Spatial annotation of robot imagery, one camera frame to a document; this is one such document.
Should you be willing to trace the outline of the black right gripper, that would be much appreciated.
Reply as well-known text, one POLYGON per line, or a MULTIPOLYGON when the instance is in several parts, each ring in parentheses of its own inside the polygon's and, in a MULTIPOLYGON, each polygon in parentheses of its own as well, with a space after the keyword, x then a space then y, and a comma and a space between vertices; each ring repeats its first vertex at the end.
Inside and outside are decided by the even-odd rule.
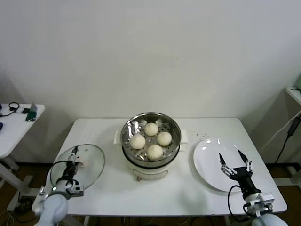
POLYGON ((251 180, 251 176, 253 175, 253 162, 249 161, 247 156, 240 150, 238 150, 238 153, 246 166, 231 169, 226 165, 224 158, 219 153, 221 171, 226 176, 230 177, 231 180, 239 183, 243 196, 250 196, 252 194, 259 193, 259 189, 255 187, 251 180))

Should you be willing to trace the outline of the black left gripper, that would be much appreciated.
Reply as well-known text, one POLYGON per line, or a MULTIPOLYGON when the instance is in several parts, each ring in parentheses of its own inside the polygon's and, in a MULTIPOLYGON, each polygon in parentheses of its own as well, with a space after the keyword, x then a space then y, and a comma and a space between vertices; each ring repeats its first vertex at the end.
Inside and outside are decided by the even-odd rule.
POLYGON ((66 163, 66 168, 63 172, 62 179, 72 182, 73 177, 76 174, 79 162, 75 162, 77 159, 77 152, 78 152, 78 146, 74 146, 71 150, 71 153, 69 155, 69 161, 66 163))

